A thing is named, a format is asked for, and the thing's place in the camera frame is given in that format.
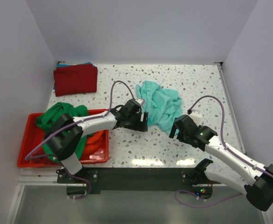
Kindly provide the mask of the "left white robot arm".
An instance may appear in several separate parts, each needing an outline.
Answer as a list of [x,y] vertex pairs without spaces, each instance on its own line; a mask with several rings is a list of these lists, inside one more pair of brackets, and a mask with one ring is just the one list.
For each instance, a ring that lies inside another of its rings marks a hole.
[[126,128],[134,131],[148,131],[148,113],[142,111],[144,99],[130,99],[122,106],[109,108],[102,113],[71,117],[62,115],[44,136],[46,144],[54,157],[71,175],[82,170],[82,164],[75,149],[82,137],[98,131]]

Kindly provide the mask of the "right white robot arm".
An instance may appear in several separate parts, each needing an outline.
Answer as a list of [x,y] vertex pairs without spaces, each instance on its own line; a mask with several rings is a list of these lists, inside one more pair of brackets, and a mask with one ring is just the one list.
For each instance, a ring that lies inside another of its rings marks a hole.
[[216,171],[212,160],[203,159],[191,176],[194,182],[206,178],[222,183],[245,195],[255,208],[268,211],[273,204],[273,164],[266,166],[239,152],[211,128],[199,125],[200,115],[182,115],[174,120],[170,138],[198,148],[228,166],[227,171]]

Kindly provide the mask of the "teal t shirt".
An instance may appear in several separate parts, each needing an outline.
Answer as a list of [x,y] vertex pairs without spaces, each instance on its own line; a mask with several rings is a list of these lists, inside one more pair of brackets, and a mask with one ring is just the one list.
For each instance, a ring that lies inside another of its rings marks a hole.
[[164,89],[152,81],[136,85],[138,98],[144,99],[143,109],[149,114],[148,125],[158,126],[170,134],[175,118],[183,115],[182,99],[177,90]]

